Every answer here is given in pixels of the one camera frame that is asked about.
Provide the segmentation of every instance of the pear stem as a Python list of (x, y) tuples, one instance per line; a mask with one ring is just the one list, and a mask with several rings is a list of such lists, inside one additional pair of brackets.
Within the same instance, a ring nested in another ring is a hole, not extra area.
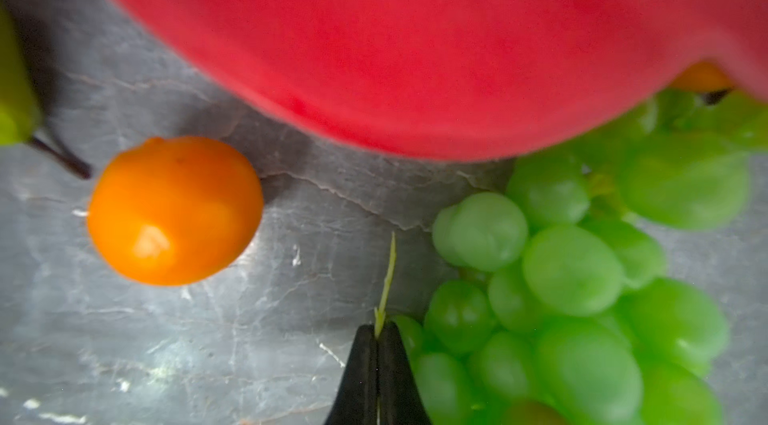
[(91, 178), (91, 166), (79, 158), (72, 156), (71, 154), (57, 152), (37, 137), (32, 137), (26, 144), (38, 152), (52, 158), (79, 179), (88, 180)]

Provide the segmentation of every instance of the gray countertop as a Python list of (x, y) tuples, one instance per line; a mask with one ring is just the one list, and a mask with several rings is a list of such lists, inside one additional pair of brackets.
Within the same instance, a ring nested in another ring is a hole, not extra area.
[[(415, 162), (349, 150), (262, 116), (108, 0), (6, 0), (50, 125), (97, 172), (153, 136), (233, 144), (263, 178), (264, 221), (235, 264), (188, 287), (115, 275), (94, 252), (79, 182), (30, 150), (0, 150), (0, 423), (321, 423), (357, 325), (372, 319), (398, 238), (390, 309), (423, 313), (452, 276), (437, 210), (496, 190), (509, 161)], [(673, 275), (733, 326), (710, 382), (730, 423), (768, 416), (768, 161), (731, 227), (650, 227)]]

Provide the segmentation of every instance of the red bowl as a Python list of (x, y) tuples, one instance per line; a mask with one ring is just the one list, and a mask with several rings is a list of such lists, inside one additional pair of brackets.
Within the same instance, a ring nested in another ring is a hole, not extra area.
[(116, 0), (259, 109), (480, 160), (567, 139), (703, 58), (768, 98), (768, 0)]

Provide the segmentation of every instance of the yellow grape stem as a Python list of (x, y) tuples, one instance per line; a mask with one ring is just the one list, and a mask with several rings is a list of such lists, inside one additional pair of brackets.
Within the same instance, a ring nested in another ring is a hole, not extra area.
[(373, 324), (373, 331), (376, 334), (376, 338), (379, 338), (379, 334), (382, 333), (384, 322), (386, 321), (386, 299), (389, 297), (389, 288), (392, 286), (392, 277), (395, 275), (396, 259), (395, 232), (392, 232), (392, 242), (389, 244), (389, 266), (387, 267), (386, 277), (384, 278), (384, 289), (382, 290), (381, 300), (379, 300), (379, 307), (373, 309), (373, 315), (376, 317)]

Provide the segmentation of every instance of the grape stem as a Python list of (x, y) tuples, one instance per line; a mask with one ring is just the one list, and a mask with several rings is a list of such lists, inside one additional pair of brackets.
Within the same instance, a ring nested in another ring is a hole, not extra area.
[(384, 278), (384, 289), (382, 290), (381, 300), (379, 300), (379, 307), (373, 309), (373, 315), (376, 317), (373, 331), (376, 338), (379, 338), (379, 334), (382, 333), (384, 322), (386, 321), (386, 300), (389, 297), (389, 288), (392, 286), (392, 277), (395, 275), (395, 260), (397, 260), (395, 232), (392, 232), (392, 241), (389, 244), (389, 266), (386, 269), (386, 277)]
[(59, 165), (63, 166), (72, 175), (82, 180), (88, 180), (91, 178), (91, 166), (88, 163), (83, 162), (76, 156), (69, 153), (61, 153), (53, 150), (51, 146), (37, 137), (32, 137), (29, 141), (25, 142), (26, 145), (32, 147), (34, 150), (45, 154), (52, 158)]

